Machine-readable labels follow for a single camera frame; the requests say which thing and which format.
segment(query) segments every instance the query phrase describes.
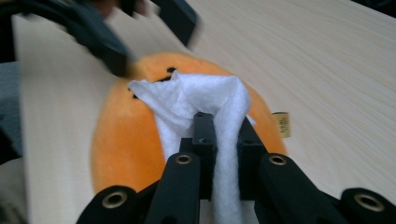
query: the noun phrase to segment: gray fabric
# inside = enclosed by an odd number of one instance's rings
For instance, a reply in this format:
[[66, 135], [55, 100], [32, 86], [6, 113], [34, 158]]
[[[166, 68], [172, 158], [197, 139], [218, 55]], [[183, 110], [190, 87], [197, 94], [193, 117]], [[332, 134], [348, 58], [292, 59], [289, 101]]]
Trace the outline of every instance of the gray fabric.
[[0, 63], [0, 127], [21, 156], [20, 76], [18, 63]]
[[0, 224], [26, 223], [23, 160], [0, 166]]

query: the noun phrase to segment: orange pumpkin plush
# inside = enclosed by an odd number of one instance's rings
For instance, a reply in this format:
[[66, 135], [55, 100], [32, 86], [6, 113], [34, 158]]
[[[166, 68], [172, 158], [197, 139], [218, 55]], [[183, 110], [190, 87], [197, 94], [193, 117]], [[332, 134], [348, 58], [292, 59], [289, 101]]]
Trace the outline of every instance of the orange pumpkin plush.
[[[180, 73], [229, 76], [211, 62], [184, 53], [162, 52], [131, 65], [129, 75], [110, 91], [92, 141], [92, 178], [95, 192], [114, 185], [140, 191], [157, 181], [165, 166], [163, 150], [152, 111], [128, 90], [131, 80], [155, 82]], [[270, 152], [286, 154], [276, 122], [264, 100], [245, 84], [251, 99], [248, 114], [254, 129]]]

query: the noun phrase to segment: towel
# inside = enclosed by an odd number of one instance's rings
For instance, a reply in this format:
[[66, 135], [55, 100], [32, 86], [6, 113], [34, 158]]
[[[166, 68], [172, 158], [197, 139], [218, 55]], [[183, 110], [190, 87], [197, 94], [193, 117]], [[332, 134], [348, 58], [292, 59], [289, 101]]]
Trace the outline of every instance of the towel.
[[245, 223], [239, 200], [236, 143], [250, 108], [248, 90], [236, 76], [181, 74], [150, 83], [132, 81], [128, 87], [154, 112], [167, 160], [178, 153], [180, 139], [192, 137], [193, 116], [212, 114], [218, 144], [212, 207], [215, 223]]

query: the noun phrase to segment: light wood surface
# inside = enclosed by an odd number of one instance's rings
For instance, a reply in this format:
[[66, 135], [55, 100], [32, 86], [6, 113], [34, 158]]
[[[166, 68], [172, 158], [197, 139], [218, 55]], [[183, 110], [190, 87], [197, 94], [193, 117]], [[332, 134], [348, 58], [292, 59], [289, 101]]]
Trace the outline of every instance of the light wood surface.
[[[319, 189], [396, 203], [395, 19], [346, 0], [189, 3], [202, 19], [190, 53], [290, 113], [289, 154]], [[92, 132], [115, 78], [60, 26], [14, 21], [30, 223], [75, 223], [93, 197]], [[108, 22], [136, 58], [188, 51], [155, 15]]]

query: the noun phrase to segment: black screw hole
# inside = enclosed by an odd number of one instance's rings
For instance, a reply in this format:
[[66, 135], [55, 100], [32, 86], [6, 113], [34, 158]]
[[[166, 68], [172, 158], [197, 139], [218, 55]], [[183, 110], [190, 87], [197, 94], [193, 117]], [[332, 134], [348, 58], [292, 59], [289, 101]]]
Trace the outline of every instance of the black screw hole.
[[168, 67], [168, 69], [166, 69], [167, 73], [173, 73], [175, 72], [176, 68], [175, 67]]
[[362, 198], [361, 201], [370, 206], [378, 206], [378, 203], [376, 203], [374, 200], [369, 198]]
[[175, 217], [165, 217], [162, 224], [177, 224], [177, 219]]
[[186, 161], [188, 161], [189, 160], [189, 158], [188, 157], [179, 157], [178, 158], [180, 161], [183, 161], [183, 162], [186, 162]]
[[108, 198], [108, 203], [115, 204], [121, 201], [121, 196], [119, 194], [112, 195]]

